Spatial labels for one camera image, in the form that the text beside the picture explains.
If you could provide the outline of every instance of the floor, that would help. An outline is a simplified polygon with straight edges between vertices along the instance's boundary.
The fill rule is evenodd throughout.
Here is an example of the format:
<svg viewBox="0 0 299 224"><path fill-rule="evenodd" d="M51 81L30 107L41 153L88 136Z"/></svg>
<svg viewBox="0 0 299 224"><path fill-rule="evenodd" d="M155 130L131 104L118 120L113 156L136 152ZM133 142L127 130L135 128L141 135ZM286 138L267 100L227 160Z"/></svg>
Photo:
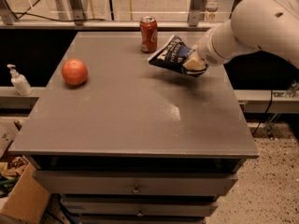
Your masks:
<svg viewBox="0 0 299 224"><path fill-rule="evenodd" d="M247 117L253 133L260 117ZM207 224L299 223L299 116L281 116L270 139L262 123L254 140L260 151L256 160L247 160L238 172L239 180ZM40 224L70 223L53 196Z"/></svg>

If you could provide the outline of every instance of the metal post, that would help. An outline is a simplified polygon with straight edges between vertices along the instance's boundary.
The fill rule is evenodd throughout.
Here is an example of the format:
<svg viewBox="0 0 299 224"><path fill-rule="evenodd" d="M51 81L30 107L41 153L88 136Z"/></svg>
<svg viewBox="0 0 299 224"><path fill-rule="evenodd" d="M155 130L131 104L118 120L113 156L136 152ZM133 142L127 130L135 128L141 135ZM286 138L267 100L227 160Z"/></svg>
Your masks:
<svg viewBox="0 0 299 224"><path fill-rule="evenodd" d="M75 24L81 25L86 20L81 0L69 0L69 4L72 7Z"/></svg>
<svg viewBox="0 0 299 224"><path fill-rule="evenodd" d="M197 26L205 17L203 0L191 0L188 22L190 26Z"/></svg>
<svg viewBox="0 0 299 224"><path fill-rule="evenodd" d="M17 17L10 10L7 0L0 0L0 17L5 25L12 25Z"/></svg>

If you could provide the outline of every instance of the drawer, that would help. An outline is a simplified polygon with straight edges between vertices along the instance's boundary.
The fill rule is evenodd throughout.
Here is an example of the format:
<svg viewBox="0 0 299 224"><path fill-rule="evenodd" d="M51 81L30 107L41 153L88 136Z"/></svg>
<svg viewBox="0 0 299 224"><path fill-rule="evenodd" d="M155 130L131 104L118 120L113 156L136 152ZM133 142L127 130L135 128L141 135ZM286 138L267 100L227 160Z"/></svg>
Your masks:
<svg viewBox="0 0 299 224"><path fill-rule="evenodd" d="M226 195L237 175L36 171L34 178L50 193L114 195Z"/></svg>
<svg viewBox="0 0 299 224"><path fill-rule="evenodd" d="M206 224L202 217L81 216L81 224Z"/></svg>
<svg viewBox="0 0 299 224"><path fill-rule="evenodd" d="M195 199L170 198L79 198L63 197L62 204L71 213L177 217L210 217L216 203L198 202Z"/></svg>

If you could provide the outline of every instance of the can top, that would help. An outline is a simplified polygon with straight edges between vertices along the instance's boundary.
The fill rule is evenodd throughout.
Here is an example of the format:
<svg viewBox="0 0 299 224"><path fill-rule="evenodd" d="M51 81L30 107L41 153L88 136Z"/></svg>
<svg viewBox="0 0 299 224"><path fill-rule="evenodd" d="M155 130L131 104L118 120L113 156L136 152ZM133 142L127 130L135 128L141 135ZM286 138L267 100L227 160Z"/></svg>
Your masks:
<svg viewBox="0 0 299 224"><path fill-rule="evenodd" d="M141 19L141 22L144 22L144 23L151 23L151 22L154 22L156 21L154 17L151 17L151 16L147 16L147 17L143 17Z"/></svg>

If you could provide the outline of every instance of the spray bottle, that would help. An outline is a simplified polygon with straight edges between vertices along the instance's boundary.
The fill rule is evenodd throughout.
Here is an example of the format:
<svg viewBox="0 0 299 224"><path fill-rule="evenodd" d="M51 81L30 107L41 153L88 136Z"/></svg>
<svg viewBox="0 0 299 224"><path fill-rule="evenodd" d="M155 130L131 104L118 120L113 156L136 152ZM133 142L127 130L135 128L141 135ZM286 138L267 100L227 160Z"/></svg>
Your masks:
<svg viewBox="0 0 299 224"><path fill-rule="evenodd" d="M26 77L22 74L19 74L16 69L16 65L14 64L8 64L7 67L10 69L11 74L11 83L16 88L17 92L21 96L26 96L32 93L32 88L30 84L28 83Z"/></svg>

